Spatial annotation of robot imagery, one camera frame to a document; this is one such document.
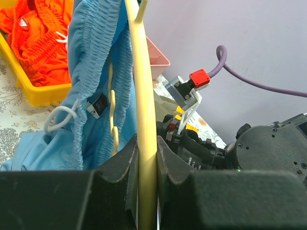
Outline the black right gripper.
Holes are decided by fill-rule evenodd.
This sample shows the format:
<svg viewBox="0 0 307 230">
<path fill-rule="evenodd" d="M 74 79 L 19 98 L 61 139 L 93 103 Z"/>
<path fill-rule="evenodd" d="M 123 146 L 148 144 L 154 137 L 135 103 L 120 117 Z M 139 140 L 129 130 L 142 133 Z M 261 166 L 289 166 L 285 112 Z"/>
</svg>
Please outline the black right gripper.
<svg viewBox="0 0 307 230">
<path fill-rule="evenodd" d="M 180 158 L 192 158 L 192 154 L 181 144 L 184 131 L 191 131 L 186 125 L 182 131 L 179 131 L 180 120 L 173 115 L 166 115 L 163 121 L 156 121 L 156 132 L 161 136 L 169 148 Z"/>
</svg>

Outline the light blue shorts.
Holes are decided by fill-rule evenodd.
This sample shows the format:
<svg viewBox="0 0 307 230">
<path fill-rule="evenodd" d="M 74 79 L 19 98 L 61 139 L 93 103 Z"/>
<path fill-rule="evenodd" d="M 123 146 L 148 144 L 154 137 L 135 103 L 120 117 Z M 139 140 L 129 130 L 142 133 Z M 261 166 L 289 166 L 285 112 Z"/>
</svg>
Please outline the light blue shorts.
<svg viewBox="0 0 307 230">
<path fill-rule="evenodd" d="M 109 91 L 119 149 L 137 132 L 132 50 L 125 3 L 79 0 L 68 32 L 72 88 L 44 130 L 22 135 L 1 171 L 90 170 L 111 158 Z"/>
</svg>

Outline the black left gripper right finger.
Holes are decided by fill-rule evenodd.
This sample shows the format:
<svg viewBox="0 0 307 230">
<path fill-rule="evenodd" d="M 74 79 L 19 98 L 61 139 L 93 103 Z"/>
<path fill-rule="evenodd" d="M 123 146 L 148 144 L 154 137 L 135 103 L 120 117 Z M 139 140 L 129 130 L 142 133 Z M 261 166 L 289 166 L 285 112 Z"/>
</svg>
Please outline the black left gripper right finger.
<svg viewBox="0 0 307 230">
<path fill-rule="evenodd" d="M 195 170 L 158 137 L 162 230 L 304 230 L 307 193 L 290 172 Z"/>
</svg>

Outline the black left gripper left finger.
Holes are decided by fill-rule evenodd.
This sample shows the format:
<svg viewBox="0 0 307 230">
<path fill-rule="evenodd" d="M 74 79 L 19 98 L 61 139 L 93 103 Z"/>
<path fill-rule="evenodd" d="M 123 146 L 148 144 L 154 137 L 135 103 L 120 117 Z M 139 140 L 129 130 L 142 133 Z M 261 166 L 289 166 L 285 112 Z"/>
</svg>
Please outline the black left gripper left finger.
<svg viewBox="0 0 307 230">
<path fill-rule="evenodd" d="M 3 230 L 134 230 L 139 149 L 132 137 L 94 170 L 3 172 Z"/>
</svg>

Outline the yellow hanger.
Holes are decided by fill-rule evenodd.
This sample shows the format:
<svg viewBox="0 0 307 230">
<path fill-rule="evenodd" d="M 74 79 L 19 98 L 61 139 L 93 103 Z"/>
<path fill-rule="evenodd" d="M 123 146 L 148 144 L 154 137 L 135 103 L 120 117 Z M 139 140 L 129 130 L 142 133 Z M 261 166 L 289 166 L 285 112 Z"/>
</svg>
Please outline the yellow hanger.
<svg viewBox="0 0 307 230">
<path fill-rule="evenodd" d="M 125 1 L 130 28 L 137 108 L 137 134 L 103 165 L 103 179 L 111 183 L 108 230 L 157 228 L 157 137 L 151 66 L 143 17 L 147 1 Z"/>
</svg>

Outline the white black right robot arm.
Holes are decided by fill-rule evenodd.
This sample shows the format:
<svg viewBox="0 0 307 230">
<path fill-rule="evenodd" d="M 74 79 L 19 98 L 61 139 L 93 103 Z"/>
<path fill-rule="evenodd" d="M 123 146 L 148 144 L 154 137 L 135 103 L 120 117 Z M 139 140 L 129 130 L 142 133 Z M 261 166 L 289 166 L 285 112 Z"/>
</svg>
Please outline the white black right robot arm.
<svg viewBox="0 0 307 230">
<path fill-rule="evenodd" d="M 299 114 L 267 126 L 244 124 L 235 141 L 219 148 L 211 139 L 166 115 L 156 123 L 157 134 L 183 161 L 196 170 L 283 170 L 307 182 L 307 116 Z"/>
</svg>

